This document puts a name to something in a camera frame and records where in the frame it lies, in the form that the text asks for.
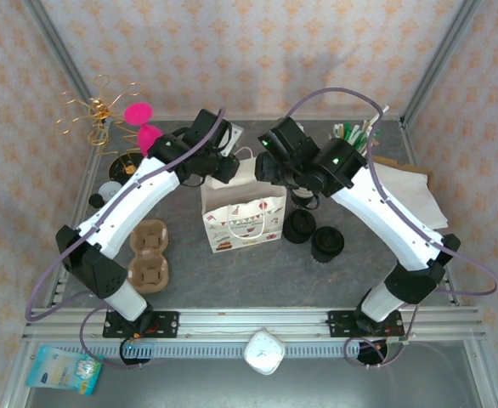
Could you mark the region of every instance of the metal frame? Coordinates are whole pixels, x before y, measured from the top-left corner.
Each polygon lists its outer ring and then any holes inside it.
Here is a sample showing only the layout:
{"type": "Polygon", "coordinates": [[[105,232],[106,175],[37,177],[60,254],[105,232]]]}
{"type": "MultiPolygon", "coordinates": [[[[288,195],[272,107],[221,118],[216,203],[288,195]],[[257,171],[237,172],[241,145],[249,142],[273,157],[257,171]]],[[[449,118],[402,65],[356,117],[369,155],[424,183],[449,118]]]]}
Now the metal frame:
{"type": "MultiPolygon", "coordinates": [[[[24,2],[78,95],[83,99],[89,98],[87,86],[41,1],[24,0],[24,2]]],[[[436,82],[446,60],[480,3],[481,0],[466,0],[462,4],[453,26],[442,41],[406,113],[400,120],[411,162],[415,162],[416,158],[407,133],[409,125],[421,109],[432,85],[436,82]]],[[[92,189],[98,163],[99,158],[92,151],[88,159],[88,169],[78,194],[77,207],[71,220],[72,225],[83,221],[87,198],[92,189]]],[[[49,307],[60,301],[67,281],[67,273],[62,268],[58,268],[55,274],[49,291],[49,307]]],[[[456,287],[454,274],[448,272],[448,276],[446,283],[451,287],[456,287]]],[[[486,338],[480,313],[477,308],[461,306],[461,300],[456,297],[452,297],[451,300],[455,306],[421,307],[414,322],[413,336],[410,341],[464,341],[483,406],[498,407],[498,376],[490,357],[492,354],[489,345],[480,341],[486,338]]],[[[327,345],[332,342],[328,325],[325,323],[327,312],[330,309],[180,309],[178,310],[181,314],[178,338],[175,340],[156,339],[152,342],[167,342],[172,344],[172,347],[176,347],[176,344],[179,347],[181,345],[186,347],[191,344],[209,344],[211,347],[211,345],[217,346],[224,343],[247,342],[255,331],[266,328],[287,344],[327,345]]],[[[35,313],[41,313],[44,310],[46,309],[35,309],[35,313]]],[[[62,309],[59,313],[49,316],[45,320],[26,326],[1,407],[25,406],[30,392],[30,389],[25,386],[25,379],[39,347],[44,343],[76,344],[79,326],[89,311],[90,309],[62,309]]],[[[410,321],[413,311],[412,309],[401,309],[401,313],[402,319],[407,322],[410,321]]],[[[101,337],[104,318],[105,312],[98,312],[89,320],[84,334],[84,339],[89,345],[120,344],[118,339],[101,337]]],[[[398,342],[398,338],[393,338],[391,341],[398,342]]]]}

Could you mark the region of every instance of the gold wire sculpture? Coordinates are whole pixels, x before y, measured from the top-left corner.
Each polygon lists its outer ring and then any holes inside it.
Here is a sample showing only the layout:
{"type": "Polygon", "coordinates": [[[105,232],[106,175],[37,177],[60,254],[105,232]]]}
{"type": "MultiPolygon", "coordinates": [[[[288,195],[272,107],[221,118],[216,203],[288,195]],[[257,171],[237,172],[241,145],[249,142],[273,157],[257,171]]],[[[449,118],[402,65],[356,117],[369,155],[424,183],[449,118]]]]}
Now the gold wire sculpture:
{"type": "Polygon", "coordinates": [[[69,105],[73,103],[78,103],[87,108],[87,115],[79,116],[71,119],[59,119],[54,124],[54,132],[56,134],[68,134],[72,130],[74,124],[81,119],[92,120],[92,130],[87,136],[87,141],[92,146],[99,146],[97,156],[104,155],[117,155],[117,158],[122,163],[124,170],[127,174],[133,174],[136,171],[136,167],[132,164],[126,164],[122,159],[123,156],[128,156],[130,158],[130,153],[139,152],[139,148],[135,147],[132,149],[126,149],[123,154],[119,150],[106,151],[105,148],[110,143],[110,129],[106,126],[106,119],[110,118],[110,126],[113,125],[120,128],[122,131],[127,132],[122,136],[124,140],[132,145],[138,145],[134,138],[137,135],[136,131],[123,127],[124,119],[122,118],[122,113],[118,110],[113,110],[115,104],[123,96],[138,96],[143,91],[143,85],[138,82],[131,82],[125,88],[124,91],[119,94],[113,102],[109,105],[104,101],[104,88],[111,82],[111,77],[106,74],[99,74],[93,79],[93,84],[99,90],[98,98],[90,98],[90,104],[86,104],[82,100],[78,99],[72,91],[65,91],[59,96],[59,100],[64,105],[69,105]]]}

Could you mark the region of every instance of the plastic package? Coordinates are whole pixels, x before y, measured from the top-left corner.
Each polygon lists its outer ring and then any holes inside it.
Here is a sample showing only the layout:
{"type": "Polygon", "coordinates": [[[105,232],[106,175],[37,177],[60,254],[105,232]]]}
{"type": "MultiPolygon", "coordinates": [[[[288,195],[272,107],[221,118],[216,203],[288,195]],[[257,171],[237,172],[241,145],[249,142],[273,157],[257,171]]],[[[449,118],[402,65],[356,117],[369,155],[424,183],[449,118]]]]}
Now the plastic package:
{"type": "Polygon", "coordinates": [[[102,364],[89,355],[42,346],[26,379],[26,386],[75,389],[79,394],[90,395],[101,368],[102,364]]]}

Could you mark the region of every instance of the metal bracket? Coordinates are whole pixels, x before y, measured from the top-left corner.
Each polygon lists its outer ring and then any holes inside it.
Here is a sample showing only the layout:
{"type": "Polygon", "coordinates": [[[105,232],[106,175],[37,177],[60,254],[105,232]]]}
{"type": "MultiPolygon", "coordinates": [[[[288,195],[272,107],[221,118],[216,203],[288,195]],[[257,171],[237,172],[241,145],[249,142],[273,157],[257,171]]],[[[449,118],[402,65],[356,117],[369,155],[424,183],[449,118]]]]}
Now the metal bracket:
{"type": "MultiPolygon", "coordinates": [[[[331,310],[325,322],[331,332],[331,337],[363,337],[369,334],[357,326],[354,310],[331,310]]],[[[385,319],[373,337],[404,337],[404,322],[402,314],[395,310],[385,319]]]]}
{"type": "MultiPolygon", "coordinates": [[[[176,338],[179,328],[179,312],[153,311],[150,329],[145,332],[146,338],[176,338]]],[[[128,338],[134,335],[134,329],[120,314],[108,311],[105,314],[104,338],[128,338]]]]}

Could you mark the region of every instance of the paper bag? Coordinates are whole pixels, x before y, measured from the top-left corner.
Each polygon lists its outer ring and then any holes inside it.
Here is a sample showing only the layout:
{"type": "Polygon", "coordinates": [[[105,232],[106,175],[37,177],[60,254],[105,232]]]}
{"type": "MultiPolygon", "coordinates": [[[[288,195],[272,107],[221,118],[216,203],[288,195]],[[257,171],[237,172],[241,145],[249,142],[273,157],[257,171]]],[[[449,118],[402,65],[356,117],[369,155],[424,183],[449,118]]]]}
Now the paper bag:
{"type": "Polygon", "coordinates": [[[279,240],[286,188],[255,179],[255,159],[240,162],[230,183],[201,186],[202,218],[213,253],[279,240]]]}

